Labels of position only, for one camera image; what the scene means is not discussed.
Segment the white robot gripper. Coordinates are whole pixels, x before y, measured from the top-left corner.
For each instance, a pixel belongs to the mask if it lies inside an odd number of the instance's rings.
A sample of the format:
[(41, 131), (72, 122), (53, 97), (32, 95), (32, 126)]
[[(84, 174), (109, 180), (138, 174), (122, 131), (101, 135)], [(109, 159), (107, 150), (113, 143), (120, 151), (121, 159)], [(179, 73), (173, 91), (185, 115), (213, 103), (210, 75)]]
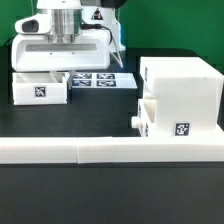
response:
[(83, 32), (74, 43), (49, 43), (46, 35), (18, 34), (12, 44), (11, 63), (17, 72), (106, 69), (110, 65), (109, 34)]

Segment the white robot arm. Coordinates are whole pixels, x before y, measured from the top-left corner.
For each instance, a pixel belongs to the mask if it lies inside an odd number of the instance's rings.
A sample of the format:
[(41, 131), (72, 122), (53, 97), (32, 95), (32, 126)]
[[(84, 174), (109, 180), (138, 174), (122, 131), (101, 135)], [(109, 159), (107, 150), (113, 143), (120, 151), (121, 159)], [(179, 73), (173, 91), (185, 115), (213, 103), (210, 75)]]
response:
[(106, 69), (122, 59), (112, 30), (83, 19), (83, 8), (116, 9), (121, 0), (37, 0), (37, 13), (15, 23), (11, 63), (17, 73), (65, 74)]

